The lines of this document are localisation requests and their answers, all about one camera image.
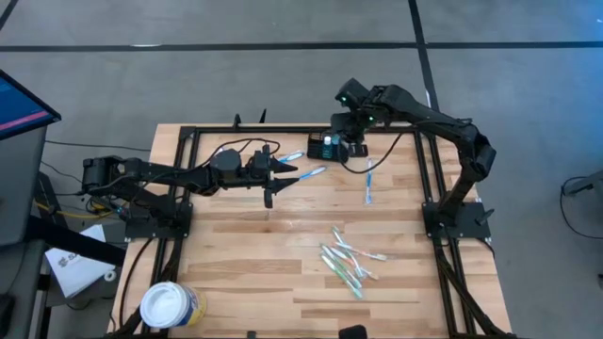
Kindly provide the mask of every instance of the small bottle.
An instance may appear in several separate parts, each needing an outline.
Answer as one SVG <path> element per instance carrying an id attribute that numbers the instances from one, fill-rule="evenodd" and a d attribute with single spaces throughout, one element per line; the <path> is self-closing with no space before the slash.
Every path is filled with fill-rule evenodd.
<path id="1" fill-rule="evenodd" d="M 333 157 L 331 137 L 325 137 L 322 142 L 322 157 L 325 159 L 331 159 Z"/>

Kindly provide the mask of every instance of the container lid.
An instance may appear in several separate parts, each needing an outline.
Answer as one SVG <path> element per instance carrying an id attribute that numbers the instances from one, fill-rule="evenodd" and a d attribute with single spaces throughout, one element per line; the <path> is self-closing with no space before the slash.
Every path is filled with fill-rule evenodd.
<path id="1" fill-rule="evenodd" d="M 154 328 L 176 326 L 187 311 L 187 296 L 182 287 L 173 282 L 153 285 L 142 297 L 140 316 Z"/>

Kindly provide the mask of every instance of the blue toothbrush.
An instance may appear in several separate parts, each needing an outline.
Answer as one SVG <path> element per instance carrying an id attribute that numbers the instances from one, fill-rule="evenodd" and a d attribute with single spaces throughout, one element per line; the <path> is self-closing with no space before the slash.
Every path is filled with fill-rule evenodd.
<path id="1" fill-rule="evenodd" d="M 300 181 L 301 181 L 301 180 L 308 179 L 308 178 L 310 178 L 310 177 L 313 177 L 313 176 L 315 176 L 315 175 L 317 175 L 317 174 L 319 174 L 319 173 L 322 173 L 322 172 L 323 172 L 323 171 L 325 171 L 326 169 L 327 169 L 327 168 L 326 168 L 326 166 L 321 166 L 321 167 L 319 167 L 319 168 L 317 168 L 317 169 L 314 169 L 314 170 L 312 170 L 312 171 L 309 171 L 309 172 L 307 172 L 307 173 L 304 173 L 304 174 L 300 175 Z"/>

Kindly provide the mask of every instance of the floor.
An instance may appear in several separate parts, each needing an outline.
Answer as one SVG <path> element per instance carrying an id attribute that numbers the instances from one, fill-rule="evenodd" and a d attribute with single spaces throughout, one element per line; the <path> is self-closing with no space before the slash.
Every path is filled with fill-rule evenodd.
<path id="1" fill-rule="evenodd" d="M 416 40 L 409 4 L 420 13 L 431 76 L 426 58 L 403 48 Z M 0 0 L 0 6 L 14 6 L 0 31 L 0 67 L 62 114 L 48 129 L 52 140 L 148 148 L 158 123 L 228 122 L 236 113 L 257 121 L 264 108 L 272 122 L 326 122 L 341 109 L 334 94 L 352 76 L 367 86 L 397 83 L 424 103 L 432 78 L 432 104 L 437 97 L 443 112 L 474 118 L 498 151 L 479 191 L 496 208 L 490 224 L 514 332 L 546 338 L 603 332 L 596 279 L 603 244 L 573 234 L 559 208 L 566 178 L 603 168 L 603 49 L 585 48 L 603 46 L 585 42 L 603 40 L 600 1 Z M 394 41 L 400 48 L 201 51 L 210 43 L 295 41 Z M 516 43 L 547 41 L 567 43 Z M 435 42 L 465 44 L 430 46 Z M 486 44 L 471 42 L 508 43 L 478 49 Z M 156 44 L 164 51 L 142 51 Z M 43 160 L 78 176 L 84 157 L 104 154 L 146 156 L 47 144 Z M 58 192 L 78 189 L 47 172 Z M 82 206 L 74 198 L 61 201 Z M 585 192 L 567 199 L 565 210 L 581 232 L 602 236 L 595 203 L 594 193 Z M 58 308 L 49 336 L 101 335 L 109 308 L 106 300 L 86 311 Z"/>

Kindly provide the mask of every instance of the bracket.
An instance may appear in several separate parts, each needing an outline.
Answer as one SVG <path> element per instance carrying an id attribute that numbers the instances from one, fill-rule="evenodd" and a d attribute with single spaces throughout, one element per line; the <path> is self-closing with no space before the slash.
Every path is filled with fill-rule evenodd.
<path id="1" fill-rule="evenodd" d="M 126 238 L 182 239 L 188 237 L 192 219 L 192 204 L 177 203 L 176 220 L 152 218 L 148 209 L 135 203 L 130 207 L 132 218 L 125 224 Z"/>
<path id="2" fill-rule="evenodd" d="M 445 225 L 438 213 L 438 202 L 423 203 L 423 219 L 427 237 L 437 238 L 488 238 L 490 227 L 481 202 L 464 202 L 459 208 L 454 225 Z"/>

